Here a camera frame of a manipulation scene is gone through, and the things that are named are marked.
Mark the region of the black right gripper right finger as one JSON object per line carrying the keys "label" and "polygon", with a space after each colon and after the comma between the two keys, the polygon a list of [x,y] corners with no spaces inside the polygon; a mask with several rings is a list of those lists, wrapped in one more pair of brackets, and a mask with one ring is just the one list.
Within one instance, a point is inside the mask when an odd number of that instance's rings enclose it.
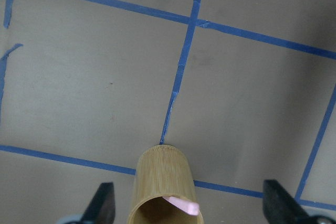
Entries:
{"label": "black right gripper right finger", "polygon": [[270,224],[312,223],[311,217],[277,180],[263,182],[263,214]]}

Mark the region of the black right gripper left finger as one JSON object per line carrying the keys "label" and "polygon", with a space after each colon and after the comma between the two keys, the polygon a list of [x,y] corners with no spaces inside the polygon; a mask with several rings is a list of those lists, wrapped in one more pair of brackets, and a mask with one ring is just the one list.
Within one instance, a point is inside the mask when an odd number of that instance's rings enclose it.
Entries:
{"label": "black right gripper left finger", "polygon": [[115,203],[113,182],[101,183],[84,211],[80,223],[114,223]]}

